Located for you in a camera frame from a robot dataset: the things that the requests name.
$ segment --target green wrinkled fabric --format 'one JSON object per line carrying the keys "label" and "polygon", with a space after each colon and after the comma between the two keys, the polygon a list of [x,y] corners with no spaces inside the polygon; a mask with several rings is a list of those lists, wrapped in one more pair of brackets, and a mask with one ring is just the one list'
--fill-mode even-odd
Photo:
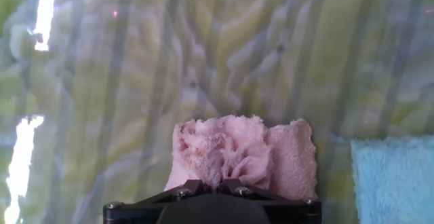
{"label": "green wrinkled fabric", "polygon": [[[434,0],[55,0],[44,52],[38,0],[11,6],[2,179],[14,126],[44,116],[25,223],[101,222],[104,203],[163,191],[174,124],[229,114],[306,119],[324,221],[356,223],[350,139],[434,129]],[[0,212],[9,201],[2,183]]]}

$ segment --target light blue towel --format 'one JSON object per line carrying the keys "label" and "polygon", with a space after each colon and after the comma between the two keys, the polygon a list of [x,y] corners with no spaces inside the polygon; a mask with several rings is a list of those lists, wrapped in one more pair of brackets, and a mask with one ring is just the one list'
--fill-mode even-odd
{"label": "light blue towel", "polygon": [[360,224],[434,223],[434,136],[351,142]]}

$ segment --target pink fabric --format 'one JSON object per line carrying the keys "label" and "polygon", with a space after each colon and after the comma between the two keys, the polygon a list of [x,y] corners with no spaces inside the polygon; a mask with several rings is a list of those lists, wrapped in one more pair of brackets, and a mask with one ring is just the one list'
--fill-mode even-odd
{"label": "pink fabric", "polygon": [[201,179],[217,188],[222,179],[236,178],[292,200],[317,198],[311,134],[303,119],[271,129],[256,116],[229,115],[178,124],[165,190],[188,179]]}

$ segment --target terry cloth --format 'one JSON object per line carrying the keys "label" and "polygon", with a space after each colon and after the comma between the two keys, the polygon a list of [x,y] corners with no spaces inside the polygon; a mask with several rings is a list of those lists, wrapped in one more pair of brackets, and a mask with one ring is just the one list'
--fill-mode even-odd
{"label": "terry cloth", "polygon": [[434,136],[351,142],[361,224],[434,223]]}

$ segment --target metal bolt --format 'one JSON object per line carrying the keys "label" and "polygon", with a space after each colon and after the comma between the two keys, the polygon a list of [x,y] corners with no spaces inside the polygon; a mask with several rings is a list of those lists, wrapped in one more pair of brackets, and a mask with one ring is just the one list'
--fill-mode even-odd
{"label": "metal bolt", "polygon": [[185,197],[191,194],[191,190],[190,189],[178,189],[176,191],[176,196],[178,197]]}
{"label": "metal bolt", "polygon": [[247,187],[237,187],[235,189],[235,193],[237,193],[239,195],[249,195],[249,194],[252,194],[253,191],[248,189]]}
{"label": "metal bolt", "polygon": [[123,205],[122,202],[113,201],[113,202],[110,202],[110,203],[106,204],[106,207],[107,207],[107,208],[114,209],[114,208],[119,208],[119,207],[121,207],[122,205]]}

